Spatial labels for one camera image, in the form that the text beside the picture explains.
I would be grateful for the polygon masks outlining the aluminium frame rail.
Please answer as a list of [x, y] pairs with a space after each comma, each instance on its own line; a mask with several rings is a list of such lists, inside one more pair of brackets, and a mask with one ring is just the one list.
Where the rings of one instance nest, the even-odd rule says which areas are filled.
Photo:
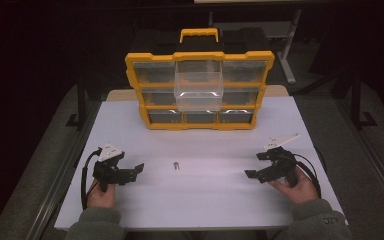
[[360, 147], [367, 155], [369, 162], [374, 168], [375, 176], [384, 191], [384, 165], [381, 162], [381, 157], [376, 153], [374, 147], [364, 133], [366, 127], [377, 127], [377, 123], [369, 112], [363, 112], [363, 120], [360, 120], [359, 118], [353, 120], [352, 111], [347, 107], [343, 100], [335, 100], [335, 105], [338, 107], [341, 115], [345, 118], [348, 128], [357, 139]]
[[41, 240], [64, 200], [100, 106], [100, 101], [85, 107], [67, 102], [57, 109], [32, 158], [31, 190], [40, 196], [26, 240]]

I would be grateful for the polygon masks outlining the person's left hand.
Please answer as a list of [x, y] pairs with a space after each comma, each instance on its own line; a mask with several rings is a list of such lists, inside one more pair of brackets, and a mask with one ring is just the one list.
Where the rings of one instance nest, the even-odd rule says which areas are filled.
[[103, 192], [97, 181], [94, 181], [87, 197], [88, 208], [113, 208], [115, 206], [115, 185], [109, 184]]

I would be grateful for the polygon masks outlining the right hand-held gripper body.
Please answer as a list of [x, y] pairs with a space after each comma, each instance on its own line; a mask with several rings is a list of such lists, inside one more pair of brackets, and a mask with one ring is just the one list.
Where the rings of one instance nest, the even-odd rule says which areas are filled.
[[283, 148], [283, 145], [295, 140], [299, 136], [299, 133], [293, 133], [270, 137], [268, 143], [264, 146], [268, 154], [268, 159], [272, 162], [268, 178], [269, 181], [285, 177], [291, 187], [297, 184], [298, 180], [295, 174], [297, 160], [290, 151]]

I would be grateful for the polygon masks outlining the black metal stand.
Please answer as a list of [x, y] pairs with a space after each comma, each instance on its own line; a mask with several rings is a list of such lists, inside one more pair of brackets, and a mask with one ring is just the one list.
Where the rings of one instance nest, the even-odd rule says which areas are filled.
[[355, 71], [351, 83], [351, 110], [350, 116], [354, 126], [361, 130], [363, 127], [376, 126], [377, 123], [369, 112], [361, 111], [362, 81], [358, 71]]
[[81, 130], [86, 121], [86, 91], [84, 86], [83, 76], [77, 79], [76, 84], [77, 93], [77, 112], [71, 114], [66, 125], [68, 127], [75, 127], [77, 131]]

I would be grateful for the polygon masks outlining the person's right hand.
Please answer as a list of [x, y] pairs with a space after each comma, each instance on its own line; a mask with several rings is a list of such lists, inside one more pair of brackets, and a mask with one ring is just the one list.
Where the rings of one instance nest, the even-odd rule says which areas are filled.
[[297, 177], [297, 184], [294, 187], [282, 184], [277, 180], [270, 181], [269, 184], [283, 193], [292, 203], [296, 205], [301, 205], [318, 199], [316, 188], [311, 179], [308, 178], [299, 167], [295, 168], [295, 175]]

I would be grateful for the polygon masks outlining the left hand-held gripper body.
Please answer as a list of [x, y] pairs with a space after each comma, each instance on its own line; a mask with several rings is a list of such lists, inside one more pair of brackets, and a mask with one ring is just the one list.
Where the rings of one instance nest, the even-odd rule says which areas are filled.
[[105, 144], [99, 155], [98, 161], [94, 165], [93, 177], [99, 181], [103, 192], [107, 191], [109, 184], [125, 185], [121, 183], [122, 169], [113, 165], [113, 157], [120, 154], [122, 150], [112, 144]]

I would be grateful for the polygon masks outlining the clear plastic drawer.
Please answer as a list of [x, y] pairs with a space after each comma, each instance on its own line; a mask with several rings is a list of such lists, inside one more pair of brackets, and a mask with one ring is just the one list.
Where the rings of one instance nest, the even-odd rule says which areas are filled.
[[221, 61], [187, 60], [176, 63], [174, 97], [179, 111], [219, 111], [223, 93]]

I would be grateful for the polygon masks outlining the grey desk with white legs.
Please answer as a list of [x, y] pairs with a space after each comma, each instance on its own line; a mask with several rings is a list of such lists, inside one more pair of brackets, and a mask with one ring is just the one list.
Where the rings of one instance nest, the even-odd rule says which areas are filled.
[[214, 20], [214, 13], [208, 14], [208, 25], [222, 30], [238, 30], [245, 27], [261, 28], [268, 39], [280, 39], [284, 41], [282, 50], [276, 52], [278, 62], [281, 65], [286, 81], [290, 85], [296, 83], [293, 71], [288, 63], [288, 55], [298, 27], [302, 10], [297, 9], [291, 20], [288, 21], [253, 21], [253, 22], [220, 22]]

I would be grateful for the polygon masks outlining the yellow black organizer case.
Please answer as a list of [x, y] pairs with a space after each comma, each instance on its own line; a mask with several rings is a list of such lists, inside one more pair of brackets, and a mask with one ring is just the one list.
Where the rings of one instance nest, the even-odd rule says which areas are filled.
[[248, 130], [275, 56], [260, 28], [142, 30], [125, 57], [150, 129]]

